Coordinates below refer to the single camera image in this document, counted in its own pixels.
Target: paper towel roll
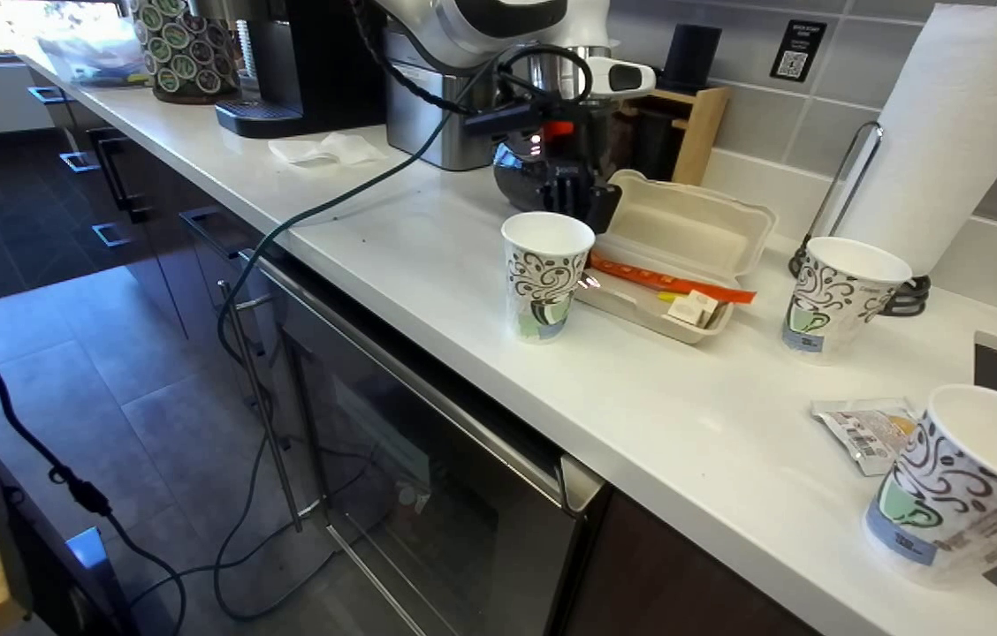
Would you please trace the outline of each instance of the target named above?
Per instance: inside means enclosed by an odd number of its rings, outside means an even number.
[[[840,235],[928,277],[997,181],[997,7],[934,7],[880,124]]]

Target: espresso machine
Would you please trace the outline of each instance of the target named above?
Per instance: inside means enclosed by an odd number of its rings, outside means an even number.
[[[235,0],[240,96],[216,108],[221,128],[282,139],[386,120],[386,75],[373,60],[349,0]]]

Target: paper coffee cup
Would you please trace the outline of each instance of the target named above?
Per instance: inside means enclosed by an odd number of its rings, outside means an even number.
[[[856,340],[910,279],[913,267],[891,250],[849,236],[814,236],[782,340],[807,355],[835,350]]]
[[[932,393],[917,440],[871,501],[874,537],[932,580],[997,567],[997,393]]]
[[[520,211],[504,224],[504,242],[517,331],[536,340],[563,331],[596,230],[560,211]]]

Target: dishwasher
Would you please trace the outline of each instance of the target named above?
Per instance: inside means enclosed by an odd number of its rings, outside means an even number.
[[[408,634],[560,634],[606,482],[290,256],[257,267],[341,553]]]

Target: wall outlet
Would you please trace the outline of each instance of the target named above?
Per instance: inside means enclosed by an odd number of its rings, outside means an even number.
[[[772,69],[772,78],[807,83],[814,58],[820,50],[824,29],[827,29],[824,22],[790,22],[782,46],[778,46],[778,58],[774,58],[774,69]]]

